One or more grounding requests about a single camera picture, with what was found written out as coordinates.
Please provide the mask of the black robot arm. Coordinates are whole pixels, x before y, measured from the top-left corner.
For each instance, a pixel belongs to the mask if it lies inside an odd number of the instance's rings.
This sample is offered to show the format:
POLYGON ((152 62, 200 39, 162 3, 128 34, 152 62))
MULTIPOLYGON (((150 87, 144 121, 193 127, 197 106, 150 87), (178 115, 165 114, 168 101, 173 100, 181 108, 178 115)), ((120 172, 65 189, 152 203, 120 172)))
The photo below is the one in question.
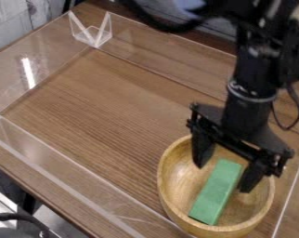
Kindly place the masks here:
POLYGON ((228 80, 228 97, 221 108, 193 103, 186 127, 192 134, 192 155, 204 167, 218 144, 249 164, 237 189, 250 192, 260 180, 282 174, 293 150, 268 126, 276 116, 277 90, 285 89, 299 107, 293 84, 299 82, 299 0, 174 0, 188 15, 184 23, 164 23, 136 0, 122 5, 153 29, 185 33, 204 21, 224 18, 237 27, 237 63, 228 80))

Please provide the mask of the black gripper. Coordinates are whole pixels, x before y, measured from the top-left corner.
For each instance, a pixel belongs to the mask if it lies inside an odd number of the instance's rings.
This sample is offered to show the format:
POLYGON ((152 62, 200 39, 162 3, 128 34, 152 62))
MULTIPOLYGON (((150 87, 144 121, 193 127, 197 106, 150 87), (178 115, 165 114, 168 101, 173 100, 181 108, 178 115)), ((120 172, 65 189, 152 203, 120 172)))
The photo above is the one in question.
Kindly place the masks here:
POLYGON ((189 110, 186 127, 192 135, 192 158, 197 168, 205 166, 218 144, 249 162, 237 184, 240 192, 249 193, 264 176, 282 175, 293 149, 272 132, 268 124, 249 132, 229 128, 222 123, 224 109, 220 107, 192 103, 189 110))

